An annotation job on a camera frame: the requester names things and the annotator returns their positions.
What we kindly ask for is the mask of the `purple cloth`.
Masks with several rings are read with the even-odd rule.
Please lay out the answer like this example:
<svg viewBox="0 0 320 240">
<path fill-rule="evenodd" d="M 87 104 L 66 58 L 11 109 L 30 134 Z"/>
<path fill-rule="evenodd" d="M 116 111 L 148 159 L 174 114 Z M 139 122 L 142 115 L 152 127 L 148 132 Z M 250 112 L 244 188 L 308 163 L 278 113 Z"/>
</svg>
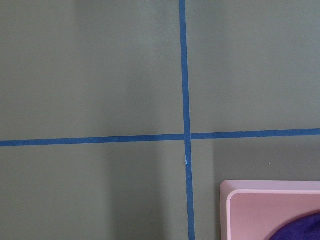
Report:
<svg viewBox="0 0 320 240">
<path fill-rule="evenodd" d="M 319 240 L 320 213 L 301 217 L 277 230 L 270 240 Z"/>
</svg>

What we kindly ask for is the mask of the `pink plastic bin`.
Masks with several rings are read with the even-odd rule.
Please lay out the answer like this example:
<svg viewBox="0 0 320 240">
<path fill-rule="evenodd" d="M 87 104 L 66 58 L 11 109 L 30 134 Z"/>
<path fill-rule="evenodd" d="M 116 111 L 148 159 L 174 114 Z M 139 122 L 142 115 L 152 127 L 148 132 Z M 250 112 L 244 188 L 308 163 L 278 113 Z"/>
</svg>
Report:
<svg viewBox="0 0 320 240">
<path fill-rule="evenodd" d="M 320 211 L 319 181 L 225 180 L 219 193 L 222 240 L 268 240 Z"/>
</svg>

